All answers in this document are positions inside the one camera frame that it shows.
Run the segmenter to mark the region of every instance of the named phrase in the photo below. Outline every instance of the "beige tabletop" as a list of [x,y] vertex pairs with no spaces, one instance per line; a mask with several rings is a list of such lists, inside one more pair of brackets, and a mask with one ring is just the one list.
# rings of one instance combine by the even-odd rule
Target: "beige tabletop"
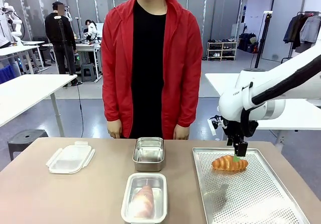
[[[96,153],[73,175],[51,174],[45,165],[58,148],[88,141]],[[122,199],[135,173],[135,140],[39,138],[0,172],[1,224],[124,224]],[[217,141],[165,141],[169,213],[165,223],[206,223],[193,147],[225,147]],[[269,162],[309,219],[320,223],[321,202],[268,142],[250,142]]]

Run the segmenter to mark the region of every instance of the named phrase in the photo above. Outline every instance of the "shoe rack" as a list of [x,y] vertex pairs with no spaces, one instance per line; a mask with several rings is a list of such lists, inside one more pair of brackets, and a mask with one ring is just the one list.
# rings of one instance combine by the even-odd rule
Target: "shoe rack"
[[236,42],[208,42],[206,52],[207,60],[235,60],[236,49]]

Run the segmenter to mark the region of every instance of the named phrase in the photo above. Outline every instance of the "pastry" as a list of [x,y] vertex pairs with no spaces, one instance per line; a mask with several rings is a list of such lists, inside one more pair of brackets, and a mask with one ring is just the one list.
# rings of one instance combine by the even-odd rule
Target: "pastry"
[[154,211],[154,196],[149,185],[144,186],[132,199],[130,213],[135,218],[151,218]]
[[212,162],[214,170],[238,171],[244,170],[249,164],[246,160],[233,161],[233,156],[225,155]]

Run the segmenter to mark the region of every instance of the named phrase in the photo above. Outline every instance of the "neck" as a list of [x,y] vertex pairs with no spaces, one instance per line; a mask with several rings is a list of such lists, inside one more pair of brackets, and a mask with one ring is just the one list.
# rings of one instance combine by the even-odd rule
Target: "neck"
[[167,12],[167,4],[165,0],[137,0],[137,2],[150,14],[164,15]]

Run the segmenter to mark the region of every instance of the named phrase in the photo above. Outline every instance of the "hand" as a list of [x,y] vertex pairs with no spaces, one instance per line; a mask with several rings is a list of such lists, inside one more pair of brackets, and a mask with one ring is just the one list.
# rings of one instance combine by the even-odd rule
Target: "hand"
[[109,135],[114,139],[120,139],[122,133],[122,125],[120,120],[107,121],[107,129]]
[[184,128],[180,125],[176,125],[174,129],[174,140],[188,140],[190,136],[190,127]]

